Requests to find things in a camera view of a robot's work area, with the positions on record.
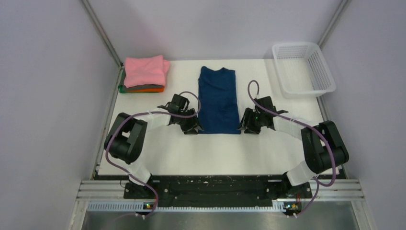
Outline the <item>navy blue printed t-shirt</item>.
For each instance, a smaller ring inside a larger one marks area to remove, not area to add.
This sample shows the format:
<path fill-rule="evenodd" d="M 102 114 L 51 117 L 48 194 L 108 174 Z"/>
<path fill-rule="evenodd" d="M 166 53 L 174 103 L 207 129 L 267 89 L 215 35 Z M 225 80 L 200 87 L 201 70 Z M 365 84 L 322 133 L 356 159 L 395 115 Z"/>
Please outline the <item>navy blue printed t-shirt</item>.
<path fill-rule="evenodd" d="M 234 134 L 240 123 L 236 72 L 232 69 L 221 68 L 212 70 L 201 67 L 198 78 L 198 97 L 201 109 L 198 119 L 203 127 L 199 134 Z"/>

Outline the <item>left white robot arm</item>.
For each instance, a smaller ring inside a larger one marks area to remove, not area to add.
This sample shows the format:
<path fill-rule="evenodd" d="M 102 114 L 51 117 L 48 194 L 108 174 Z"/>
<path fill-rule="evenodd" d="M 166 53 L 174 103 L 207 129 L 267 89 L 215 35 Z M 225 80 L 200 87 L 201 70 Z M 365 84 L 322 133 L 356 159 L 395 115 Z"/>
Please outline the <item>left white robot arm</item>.
<path fill-rule="evenodd" d="M 141 154 L 147 132 L 178 125 L 185 135 L 195 135 L 203 130 L 198 114 L 202 108 L 190 108 L 190 100 L 184 93 L 174 94 L 171 101 L 153 110 L 137 114 L 119 113 L 104 142 L 104 157 L 115 168 L 123 171 L 135 185 L 135 192 L 142 198 L 150 197 L 154 186 L 152 174 L 145 166 Z"/>

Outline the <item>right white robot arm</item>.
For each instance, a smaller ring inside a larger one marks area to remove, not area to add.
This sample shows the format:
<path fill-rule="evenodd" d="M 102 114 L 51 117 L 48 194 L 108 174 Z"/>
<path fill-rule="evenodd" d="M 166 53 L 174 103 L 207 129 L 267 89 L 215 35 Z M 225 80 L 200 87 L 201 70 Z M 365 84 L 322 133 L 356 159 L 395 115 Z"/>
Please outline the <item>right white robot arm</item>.
<path fill-rule="evenodd" d="M 246 134 L 259 134 L 262 127 L 288 134 L 303 146 L 304 160 L 282 175 L 280 191 L 294 197 L 300 186 L 322 172 L 347 163 L 349 154 L 336 124 L 308 121 L 286 110 L 277 110 L 269 96 L 253 100 L 255 107 L 246 108 L 238 126 Z"/>

